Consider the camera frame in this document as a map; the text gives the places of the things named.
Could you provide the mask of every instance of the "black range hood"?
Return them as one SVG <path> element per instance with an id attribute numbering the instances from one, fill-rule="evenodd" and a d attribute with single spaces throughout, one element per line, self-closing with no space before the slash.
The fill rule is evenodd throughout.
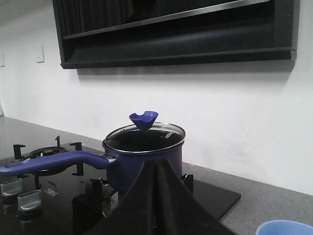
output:
<path id="1" fill-rule="evenodd" d="M 64 69 L 295 60 L 300 0 L 53 0 Z"/>

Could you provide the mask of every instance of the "light switch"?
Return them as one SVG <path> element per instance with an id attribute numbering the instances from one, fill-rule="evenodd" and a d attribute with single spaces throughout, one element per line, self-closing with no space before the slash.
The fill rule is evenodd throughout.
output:
<path id="1" fill-rule="evenodd" d="M 4 54 L 1 53 L 1 54 L 0 54 L 0 67 L 4 67 L 4 66 L 5 66 Z"/>
<path id="2" fill-rule="evenodd" d="M 43 63 L 45 61 L 45 54 L 44 54 L 44 45 L 40 45 L 35 47 L 36 49 L 36 62 Z"/>

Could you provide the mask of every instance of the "lid rim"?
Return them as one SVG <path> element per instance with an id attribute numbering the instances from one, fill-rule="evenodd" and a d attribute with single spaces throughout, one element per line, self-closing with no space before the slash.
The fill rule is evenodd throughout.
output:
<path id="1" fill-rule="evenodd" d="M 109 149 L 111 149 L 111 150 L 114 150 L 114 151 L 123 153 L 123 154 L 147 154 L 147 153 L 155 153 L 155 152 L 160 152 L 160 151 L 163 151 L 163 150 L 167 150 L 167 149 L 173 148 L 173 147 L 175 147 L 175 146 L 178 146 L 178 145 L 180 145 L 180 144 L 183 144 L 183 142 L 185 141 L 186 132 L 185 132 L 185 130 L 182 129 L 180 126 L 177 126 L 177 125 L 171 124 L 171 123 L 166 123 L 166 122 L 155 122 L 154 125 L 155 125 L 155 124 L 165 124 L 165 125 L 170 125 L 170 126 L 174 126 L 174 127 L 178 128 L 179 130 L 182 131 L 181 140 L 180 140 L 179 142 L 177 142 L 177 143 L 175 143 L 175 144 L 169 146 L 169 147 L 160 148 L 160 149 L 155 149 L 155 150 L 149 150 L 149 151 L 125 151 L 125 150 L 121 150 L 121 149 L 112 148 L 112 147 L 110 147 L 110 146 L 107 144 L 107 139 L 108 139 L 108 137 L 109 137 L 111 134 L 113 134 L 113 133 L 115 133 L 115 132 L 117 132 L 117 131 L 119 131 L 119 130 L 121 130 L 121 129 L 130 127 L 130 126 L 136 127 L 136 125 L 132 124 L 132 125 L 123 126 L 123 127 L 121 127 L 121 128 L 118 128 L 118 129 L 116 129 L 116 130 L 110 132 L 110 133 L 106 136 L 106 138 L 102 141 L 102 146 L 103 146 L 104 148 L 106 147 L 106 148 L 109 148 Z"/>

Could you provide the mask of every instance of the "glass lid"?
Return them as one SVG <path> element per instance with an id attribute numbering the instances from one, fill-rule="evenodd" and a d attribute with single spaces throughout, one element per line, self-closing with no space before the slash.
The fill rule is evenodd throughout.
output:
<path id="1" fill-rule="evenodd" d="M 149 130 L 129 125 L 111 132 L 103 145 L 113 150 L 142 153 L 168 149 L 183 143 L 185 131 L 174 124 L 155 122 Z"/>

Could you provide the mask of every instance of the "white wall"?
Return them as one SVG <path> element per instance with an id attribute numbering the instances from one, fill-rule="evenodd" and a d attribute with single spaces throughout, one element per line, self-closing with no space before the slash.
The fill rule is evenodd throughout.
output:
<path id="1" fill-rule="evenodd" d="M 183 160 L 313 195 L 313 1 L 302 0 L 298 59 L 63 70 L 50 0 L 0 6 L 7 117 L 96 139 L 155 110 L 187 133 Z M 37 45 L 45 63 L 35 62 Z"/>

